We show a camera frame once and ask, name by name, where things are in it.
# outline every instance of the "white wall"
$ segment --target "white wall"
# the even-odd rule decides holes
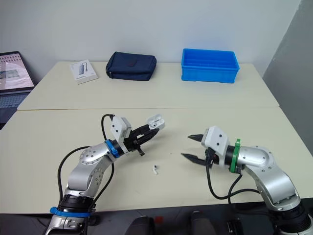
[[[184,47],[235,51],[260,74],[300,0],[4,0],[2,51],[19,50],[39,80],[59,60],[114,51],[179,62]]]
[[[313,1],[302,0],[264,80],[313,154]]]

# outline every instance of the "blue strap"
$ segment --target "blue strap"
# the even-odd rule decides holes
[[[58,211],[56,207],[51,207],[50,212],[52,214],[64,217],[77,217],[77,218],[86,218],[90,216],[90,213],[82,213],[82,212],[65,212],[65,211]]]
[[[111,150],[112,154],[116,157],[119,158],[120,155],[118,154],[118,151],[116,150],[116,148],[114,148],[113,144],[111,143],[110,140],[105,141],[105,143],[107,144],[107,146],[109,147],[109,149]]]

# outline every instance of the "black cable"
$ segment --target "black cable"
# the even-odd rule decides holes
[[[102,130],[102,134],[103,134],[103,138],[106,141],[107,140],[107,136],[106,136],[106,132],[104,130],[104,118],[105,117],[110,117],[112,116],[112,114],[105,114],[102,116],[101,118],[101,130]],[[111,169],[111,175],[109,177],[109,180],[107,181],[106,185],[104,185],[104,187],[101,189],[101,191],[98,193],[98,195],[93,199],[91,205],[89,206],[89,211],[93,208],[93,206],[95,205],[96,201],[99,199],[99,197],[102,195],[102,193],[104,192],[104,190],[109,186],[113,175],[114,175],[114,163],[111,164],[112,169]],[[85,226],[84,226],[84,235],[88,235],[88,220],[89,218],[86,217],[85,218]]]
[[[105,114],[102,116],[101,118],[101,129],[102,129],[102,134],[103,134],[103,137],[104,137],[104,140],[106,141],[107,140],[107,136],[106,136],[106,133],[105,133],[105,130],[104,130],[104,118],[105,117],[110,117],[112,116],[112,114]],[[59,203],[61,203],[62,199],[63,199],[63,190],[62,190],[62,182],[61,182],[61,170],[62,170],[62,166],[64,164],[64,162],[67,160],[67,158],[73,154],[74,152],[78,151],[78,150],[81,150],[81,149],[85,149],[85,148],[88,148],[89,146],[84,146],[84,147],[79,147],[79,148],[76,148],[72,151],[70,151],[61,161],[60,165],[59,165],[59,168],[58,168],[58,187],[59,187],[59,195],[60,195],[60,199],[59,199]],[[108,187],[109,183],[111,182],[112,178],[113,178],[113,175],[114,175],[114,163],[111,164],[112,166],[112,170],[111,170],[111,175],[110,175],[110,178],[108,180],[108,182],[106,183],[106,185],[104,185],[104,187],[101,189],[101,191],[98,193],[98,195],[93,199],[90,207],[89,207],[89,210],[92,209],[92,207],[94,206],[94,204],[96,203],[96,201],[99,199],[99,197],[101,196],[101,194],[104,192],[104,190]],[[88,217],[85,218],[85,225],[84,225],[84,234],[87,235],[88,233]]]
[[[228,191],[228,195],[231,194],[231,192],[233,191],[233,188],[235,187],[235,185],[238,183],[238,181],[240,181],[240,179],[242,178],[242,173],[239,174],[239,176],[236,178],[236,180],[233,182],[233,184],[230,186],[229,191]],[[230,201],[230,196],[227,198],[228,203],[231,204]]]
[[[211,184],[211,177],[210,177],[210,167],[208,165],[205,166],[205,169],[206,169],[206,175],[207,175],[207,183],[209,185],[209,189],[210,189],[210,192],[211,194],[216,198],[216,199],[219,199],[219,200],[224,200],[224,199],[227,199],[229,197],[232,197],[238,193],[241,193],[241,192],[255,192],[255,193],[260,193],[258,190],[256,189],[251,189],[251,188],[245,188],[245,189],[240,189],[240,190],[237,190],[229,195],[226,195],[226,196],[218,196],[215,194],[213,188],[212,188],[212,184]]]
[[[242,178],[242,173],[239,174],[239,176],[236,178],[236,180],[233,182],[233,184],[230,186],[229,188],[229,191],[228,191],[228,203],[229,205],[231,206],[232,210],[234,210],[235,213],[238,213],[238,214],[248,214],[248,215],[264,215],[264,216],[268,216],[269,218],[273,218],[273,216],[265,211],[243,211],[243,210],[239,210],[235,207],[232,207],[232,204],[231,204],[231,201],[230,201],[230,198],[231,198],[231,192],[232,190],[234,189],[235,185],[239,182],[239,180]]]
[[[102,118],[101,118],[101,129],[102,129],[102,134],[103,134],[103,138],[104,138],[105,141],[107,140],[107,136],[106,136],[106,133],[105,133],[105,131],[104,131],[104,118],[105,118],[105,117],[110,117],[110,116],[112,116],[112,115],[113,115],[113,114],[105,114],[105,115],[103,115]]]
[[[86,217],[85,225],[84,225],[84,235],[88,235],[88,220],[89,220],[89,217]]]
[[[36,218],[36,220],[37,220],[42,226],[47,227],[47,225],[44,224],[39,218]]]
[[[101,189],[101,191],[98,193],[98,195],[94,198],[94,200],[92,201],[92,204],[90,205],[89,209],[91,209],[93,207],[93,205],[99,199],[99,197],[104,192],[104,190],[109,186],[109,183],[111,182],[111,180],[113,178],[113,175],[114,175],[114,163],[111,164],[111,167],[112,167],[112,170],[111,170],[111,175],[109,177],[109,180],[107,181],[106,185],[104,185],[104,187]]]
[[[58,168],[58,187],[59,187],[59,194],[60,194],[60,199],[59,199],[59,203],[62,202],[62,199],[63,199],[63,190],[62,190],[62,183],[61,183],[61,169],[62,169],[62,166],[64,164],[64,162],[66,161],[66,159],[71,155],[73,154],[74,152],[78,151],[78,150],[81,150],[81,149],[84,149],[84,148],[88,148],[89,146],[84,146],[84,147],[80,147],[80,148],[76,148],[72,151],[70,151],[61,161],[60,165],[59,165],[59,168]]]

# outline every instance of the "floor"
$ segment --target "floor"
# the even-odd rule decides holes
[[[313,199],[303,199],[308,210],[313,208]],[[237,206],[266,211],[263,203],[241,203]],[[155,208],[129,211],[96,212],[100,223],[89,226],[89,235],[123,235],[132,221],[142,215],[152,217],[156,223],[156,235],[188,235],[189,217],[193,211],[201,211],[213,223],[217,234],[235,235],[228,231],[227,222],[240,221],[243,233],[238,235],[271,235],[273,229],[266,216],[235,215],[230,206],[207,205],[172,208]],[[17,215],[0,214],[0,235],[41,235],[49,223],[50,214]]]

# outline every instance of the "green ring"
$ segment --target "green ring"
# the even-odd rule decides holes
[[[233,158],[231,159],[231,164],[230,164],[230,172],[231,173],[236,173],[236,164],[239,156],[239,149],[240,149],[240,139],[237,139],[235,143],[235,148],[233,152]]]

